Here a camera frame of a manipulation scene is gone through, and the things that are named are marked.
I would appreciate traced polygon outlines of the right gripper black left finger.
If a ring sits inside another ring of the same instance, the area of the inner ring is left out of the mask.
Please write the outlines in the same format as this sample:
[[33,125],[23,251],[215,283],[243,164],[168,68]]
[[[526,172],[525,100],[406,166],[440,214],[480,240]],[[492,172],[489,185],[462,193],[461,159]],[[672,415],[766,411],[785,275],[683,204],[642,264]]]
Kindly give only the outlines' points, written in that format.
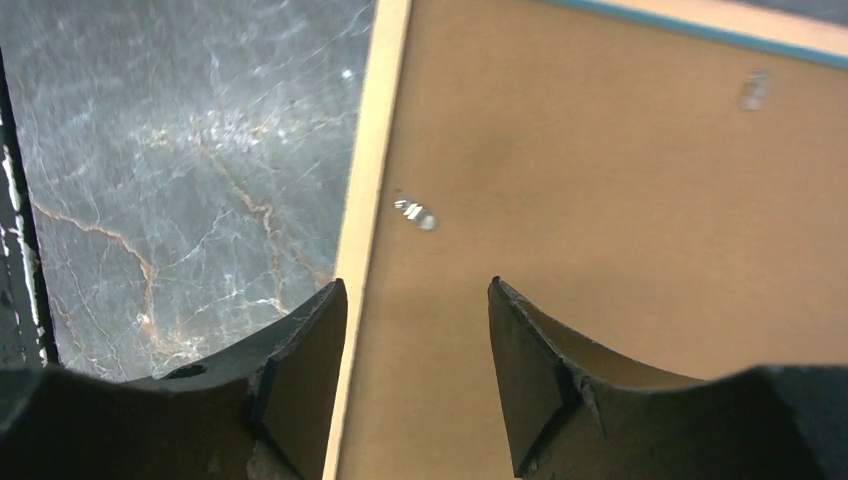
[[1,372],[5,479],[319,479],[345,345],[333,280],[286,317],[160,378]]

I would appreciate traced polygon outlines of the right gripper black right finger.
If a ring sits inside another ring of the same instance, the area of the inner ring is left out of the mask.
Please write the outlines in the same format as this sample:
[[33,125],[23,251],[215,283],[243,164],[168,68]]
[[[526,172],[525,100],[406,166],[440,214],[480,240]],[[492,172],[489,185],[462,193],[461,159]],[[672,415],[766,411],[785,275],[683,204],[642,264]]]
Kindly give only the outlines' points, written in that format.
[[698,380],[617,353],[500,278],[489,332],[520,479],[843,479],[847,369]]

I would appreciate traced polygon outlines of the blue picture frame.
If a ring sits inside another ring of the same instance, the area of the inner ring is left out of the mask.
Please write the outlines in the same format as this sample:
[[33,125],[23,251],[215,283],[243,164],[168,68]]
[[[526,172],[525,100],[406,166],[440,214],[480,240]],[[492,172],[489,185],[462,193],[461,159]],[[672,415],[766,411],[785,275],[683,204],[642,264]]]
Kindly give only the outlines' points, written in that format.
[[[846,361],[845,24],[733,1],[380,1],[371,36],[326,478],[511,477],[494,277],[689,377]],[[743,110],[758,70],[769,93]]]

